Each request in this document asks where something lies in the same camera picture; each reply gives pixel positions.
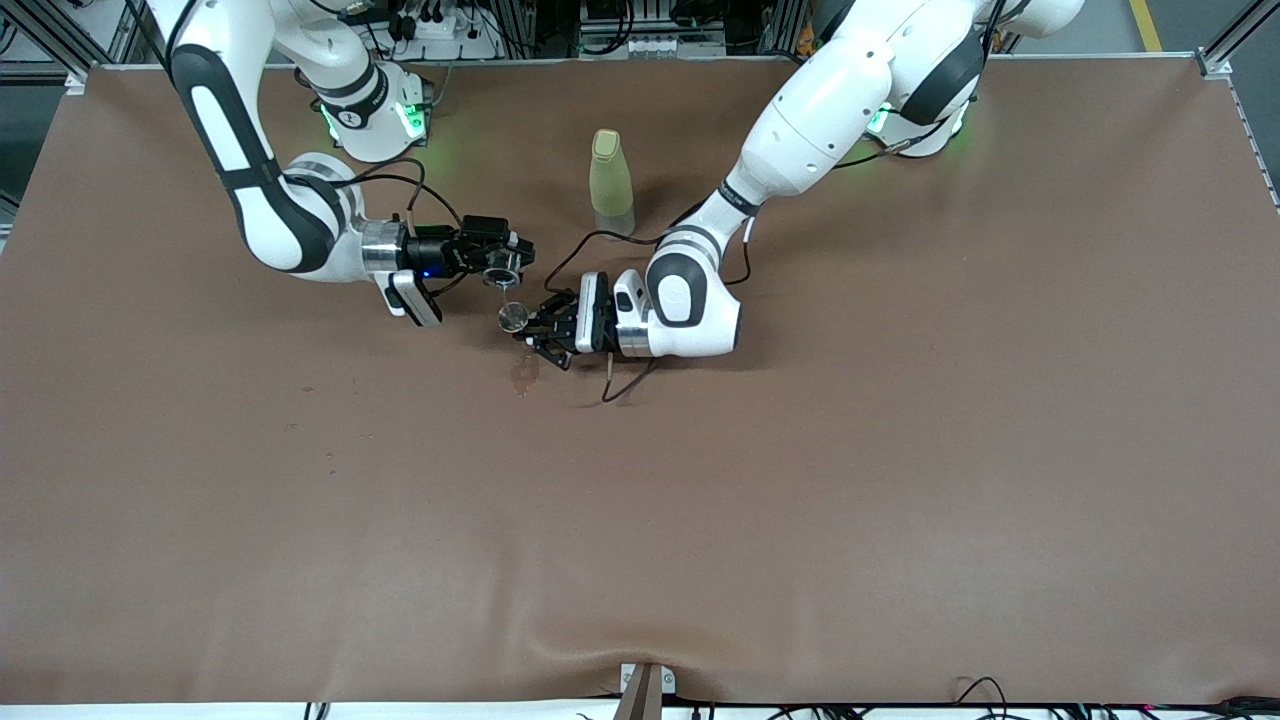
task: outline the table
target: table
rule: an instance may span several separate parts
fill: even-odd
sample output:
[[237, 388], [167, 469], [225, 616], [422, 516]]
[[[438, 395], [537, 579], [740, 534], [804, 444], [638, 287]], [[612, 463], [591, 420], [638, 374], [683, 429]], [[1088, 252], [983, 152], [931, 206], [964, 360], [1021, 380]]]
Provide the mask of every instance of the table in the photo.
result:
[[[652, 234], [790, 72], [458, 68], [417, 155], [536, 242], [532, 302], [595, 129]], [[585, 696], [636, 660], [721, 701], [1280, 694], [1280, 218], [1230, 92], [1082, 59], [980, 94], [942, 155], [771, 202], [739, 351], [600, 406], [599, 361], [524, 387], [475, 281], [428, 332], [259, 265], [164, 77], [95, 72], [0, 256], [0, 701]], [[324, 147], [289, 73], [262, 96], [280, 158]]]

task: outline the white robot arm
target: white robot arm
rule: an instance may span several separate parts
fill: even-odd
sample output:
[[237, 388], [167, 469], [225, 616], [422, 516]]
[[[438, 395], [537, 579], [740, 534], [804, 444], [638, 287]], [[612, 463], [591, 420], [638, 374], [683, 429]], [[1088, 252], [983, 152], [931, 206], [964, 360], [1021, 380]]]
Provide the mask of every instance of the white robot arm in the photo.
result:
[[516, 333], [567, 368], [572, 355], [701, 357], [733, 350], [741, 305], [719, 277], [730, 240], [767, 200], [800, 195], [840, 163], [888, 104], [883, 154], [927, 155], [954, 132], [986, 63], [988, 17], [1024, 35], [1065, 26], [1083, 0], [858, 0], [774, 94], [728, 177], [664, 233], [644, 278], [582, 277]]
[[262, 68], [274, 47], [298, 63], [358, 160], [399, 155], [425, 132], [421, 78], [374, 63], [338, 22], [338, 0], [152, 0], [170, 28], [170, 79], [236, 209], [250, 251], [265, 265], [317, 282], [371, 281], [394, 315], [440, 322], [426, 277], [481, 273], [490, 284], [520, 282], [532, 247], [497, 218], [462, 227], [410, 228], [365, 218], [355, 173], [337, 158], [307, 152], [282, 170], [259, 119]]

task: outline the gray floor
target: gray floor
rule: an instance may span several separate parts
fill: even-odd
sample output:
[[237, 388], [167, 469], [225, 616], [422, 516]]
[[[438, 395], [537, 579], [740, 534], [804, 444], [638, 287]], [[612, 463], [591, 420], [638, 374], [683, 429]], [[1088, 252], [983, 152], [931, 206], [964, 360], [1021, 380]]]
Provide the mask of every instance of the gray floor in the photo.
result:
[[[1147, 0], [1165, 50], [1208, 45], [1247, 0]], [[1280, 173], [1280, 14], [1231, 58], [1231, 82], [1272, 179]]]
[[1142, 36], [1128, 0], [1085, 0], [1080, 14], [1044, 40], [1025, 37], [1016, 55], [1097, 55], [1142, 53]]
[[[27, 188], [63, 92], [61, 85], [0, 85], [0, 190], [6, 195], [22, 197]], [[12, 222], [13, 218], [0, 209], [0, 224]]]

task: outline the water stain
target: water stain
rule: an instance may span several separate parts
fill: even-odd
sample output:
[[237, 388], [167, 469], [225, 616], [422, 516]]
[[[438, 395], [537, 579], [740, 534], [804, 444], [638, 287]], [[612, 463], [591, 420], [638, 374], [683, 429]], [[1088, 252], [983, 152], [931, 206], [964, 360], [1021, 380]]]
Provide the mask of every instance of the water stain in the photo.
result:
[[526, 352], [516, 360], [511, 368], [511, 387], [516, 388], [516, 396], [525, 397], [529, 388], [538, 382], [538, 373], [541, 372], [541, 363], [532, 352]]

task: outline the yellow bottle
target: yellow bottle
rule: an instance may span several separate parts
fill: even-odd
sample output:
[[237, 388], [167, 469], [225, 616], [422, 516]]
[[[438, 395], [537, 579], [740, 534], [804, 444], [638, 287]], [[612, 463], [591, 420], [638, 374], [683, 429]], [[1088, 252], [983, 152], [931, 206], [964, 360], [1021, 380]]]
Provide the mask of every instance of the yellow bottle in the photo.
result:
[[635, 195], [631, 170], [622, 155], [622, 138], [617, 131], [600, 129], [591, 141], [591, 208], [595, 227], [630, 236], [636, 229]]

